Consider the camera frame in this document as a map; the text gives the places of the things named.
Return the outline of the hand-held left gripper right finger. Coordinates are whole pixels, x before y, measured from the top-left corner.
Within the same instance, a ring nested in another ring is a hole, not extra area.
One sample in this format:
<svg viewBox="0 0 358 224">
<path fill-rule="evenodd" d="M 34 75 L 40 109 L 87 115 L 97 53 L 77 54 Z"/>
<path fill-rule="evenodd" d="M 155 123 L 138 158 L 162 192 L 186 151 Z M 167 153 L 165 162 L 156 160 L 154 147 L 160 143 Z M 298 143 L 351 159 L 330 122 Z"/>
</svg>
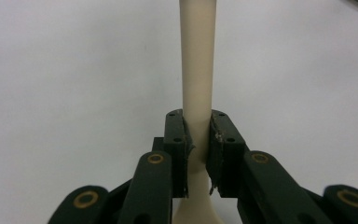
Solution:
<svg viewBox="0 0 358 224">
<path fill-rule="evenodd" d="M 206 168 L 222 198 L 235 198 L 243 224 L 333 224 L 270 154 L 251 150 L 229 118 L 213 111 Z"/>
</svg>

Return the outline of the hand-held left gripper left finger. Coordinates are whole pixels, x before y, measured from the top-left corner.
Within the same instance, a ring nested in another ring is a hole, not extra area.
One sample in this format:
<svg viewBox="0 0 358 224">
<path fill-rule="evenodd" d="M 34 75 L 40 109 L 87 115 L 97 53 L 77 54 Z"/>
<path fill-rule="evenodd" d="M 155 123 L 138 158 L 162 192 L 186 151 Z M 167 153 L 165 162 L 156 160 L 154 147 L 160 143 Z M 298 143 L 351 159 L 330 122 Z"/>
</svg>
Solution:
<svg viewBox="0 0 358 224">
<path fill-rule="evenodd" d="M 138 161 L 117 224 L 171 224 L 172 200 L 188 196 L 191 138 L 176 109 L 165 117 L 164 135 Z"/>
</svg>

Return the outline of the beige skimmer spoon with holes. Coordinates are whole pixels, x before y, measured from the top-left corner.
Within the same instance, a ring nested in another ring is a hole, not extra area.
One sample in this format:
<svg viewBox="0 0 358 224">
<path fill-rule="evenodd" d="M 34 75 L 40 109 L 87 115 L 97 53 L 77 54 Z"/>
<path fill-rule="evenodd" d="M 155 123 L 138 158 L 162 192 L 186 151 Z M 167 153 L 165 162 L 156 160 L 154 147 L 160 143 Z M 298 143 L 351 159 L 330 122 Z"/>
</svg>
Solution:
<svg viewBox="0 0 358 224">
<path fill-rule="evenodd" d="M 189 196 L 179 202 L 172 224 L 224 224 L 209 194 L 206 159 L 213 95 L 217 0 L 179 0 L 183 116 L 192 139 L 188 158 Z"/>
</svg>

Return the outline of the white paper sheet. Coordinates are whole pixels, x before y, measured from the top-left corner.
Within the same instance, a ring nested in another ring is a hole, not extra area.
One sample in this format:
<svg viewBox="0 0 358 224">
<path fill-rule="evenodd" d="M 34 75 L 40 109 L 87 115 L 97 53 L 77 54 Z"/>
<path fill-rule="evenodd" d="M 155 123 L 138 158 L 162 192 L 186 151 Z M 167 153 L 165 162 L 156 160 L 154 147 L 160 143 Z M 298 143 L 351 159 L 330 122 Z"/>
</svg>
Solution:
<svg viewBox="0 0 358 224">
<path fill-rule="evenodd" d="M 0 224 L 127 181 L 181 104 L 177 0 L 0 0 Z M 301 186 L 358 188 L 358 3 L 218 0 L 213 105 Z"/>
</svg>

